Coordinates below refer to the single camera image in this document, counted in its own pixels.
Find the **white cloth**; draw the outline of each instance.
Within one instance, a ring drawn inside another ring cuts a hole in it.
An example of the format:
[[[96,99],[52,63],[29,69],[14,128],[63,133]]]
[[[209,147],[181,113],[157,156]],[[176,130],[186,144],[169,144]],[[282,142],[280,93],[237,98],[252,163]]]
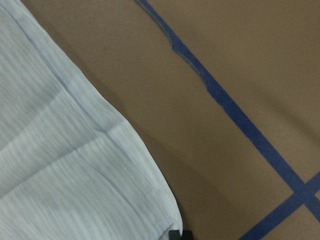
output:
[[[158,240],[176,200],[128,123],[19,0],[0,0],[0,239]]]

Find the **folded cloth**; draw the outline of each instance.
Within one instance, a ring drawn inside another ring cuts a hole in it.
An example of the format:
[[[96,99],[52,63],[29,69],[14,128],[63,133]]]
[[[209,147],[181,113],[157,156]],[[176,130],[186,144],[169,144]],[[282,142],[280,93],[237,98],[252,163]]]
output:
[[[0,0],[0,239],[170,230],[179,209],[138,134],[19,0]]]

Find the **cloth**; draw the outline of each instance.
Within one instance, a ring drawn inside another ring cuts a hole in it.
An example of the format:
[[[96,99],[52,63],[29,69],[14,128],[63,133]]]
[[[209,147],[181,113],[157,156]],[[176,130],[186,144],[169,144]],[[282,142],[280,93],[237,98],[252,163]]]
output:
[[[168,239],[176,200],[129,122],[0,0],[0,238]]]

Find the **blue cross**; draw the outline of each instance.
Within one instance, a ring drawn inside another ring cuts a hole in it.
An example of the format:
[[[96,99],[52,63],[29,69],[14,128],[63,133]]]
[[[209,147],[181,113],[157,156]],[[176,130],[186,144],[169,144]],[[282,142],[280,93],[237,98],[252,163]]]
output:
[[[240,130],[250,139],[256,149],[264,156],[264,158],[294,192],[287,200],[280,204],[240,239],[255,240],[263,238],[303,204],[320,222],[320,201],[315,196],[315,194],[320,190],[320,172],[318,172],[318,174],[316,174],[310,181],[304,183],[298,174],[271,145],[267,138],[253,124],[235,101],[194,56],[194,54],[186,47],[186,45],[154,10],[154,8],[146,0],[135,1],[158,24],[169,39],[172,49],[179,54],[197,72],[198,75],[200,75],[210,95],[223,107],[226,114],[228,114]]]

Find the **cardboard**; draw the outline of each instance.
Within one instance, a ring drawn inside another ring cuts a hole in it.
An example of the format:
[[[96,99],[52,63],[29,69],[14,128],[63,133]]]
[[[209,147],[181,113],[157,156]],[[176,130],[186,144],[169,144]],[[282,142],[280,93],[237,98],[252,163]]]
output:
[[[22,2],[139,133],[195,239],[239,239],[293,194],[133,0]],[[320,3],[149,2],[303,181],[319,173]],[[319,233],[303,205],[265,239]]]

